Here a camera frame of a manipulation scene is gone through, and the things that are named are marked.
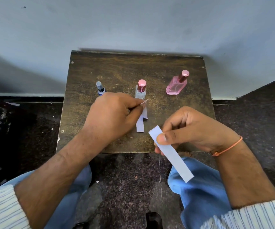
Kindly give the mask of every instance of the forearm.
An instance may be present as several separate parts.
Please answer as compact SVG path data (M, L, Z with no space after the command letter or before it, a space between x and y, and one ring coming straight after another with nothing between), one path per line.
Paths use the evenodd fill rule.
M49 161L15 186L19 203L33 229L45 226L74 179L98 152L84 135L77 134Z
M275 200L275 187L244 141L215 160L232 208Z

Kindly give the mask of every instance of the striped fabric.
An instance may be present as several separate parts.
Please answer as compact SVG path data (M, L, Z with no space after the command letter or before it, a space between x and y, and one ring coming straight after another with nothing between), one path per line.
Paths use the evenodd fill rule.
M275 200L213 216L201 229L275 229Z
M0 229L30 228L12 185L0 187Z

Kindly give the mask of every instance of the blue jeans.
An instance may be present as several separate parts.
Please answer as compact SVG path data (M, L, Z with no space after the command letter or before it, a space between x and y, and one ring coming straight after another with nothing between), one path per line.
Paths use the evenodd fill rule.
M212 215L220 216L232 210L219 172L193 158L183 158L195 177L185 183L174 167L168 185L181 196L184 211L181 220L186 229L200 229ZM33 171L22 174L4 185L15 185ZM91 169L87 166L75 179L67 195L61 200L45 229L70 229L74 226L77 203L91 182Z

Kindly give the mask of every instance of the sleeve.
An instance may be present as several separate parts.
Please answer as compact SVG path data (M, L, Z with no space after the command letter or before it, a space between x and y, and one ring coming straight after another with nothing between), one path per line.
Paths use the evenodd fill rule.
M0 229L30 228L25 212L18 202L12 185L0 187Z
M275 229L275 200L213 216L201 229Z

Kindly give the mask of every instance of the person's left hand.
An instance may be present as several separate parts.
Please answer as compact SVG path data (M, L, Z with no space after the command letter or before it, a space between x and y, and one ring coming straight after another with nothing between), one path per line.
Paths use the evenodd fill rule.
M103 149L135 126L143 102L125 93L106 92L92 104L81 132Z

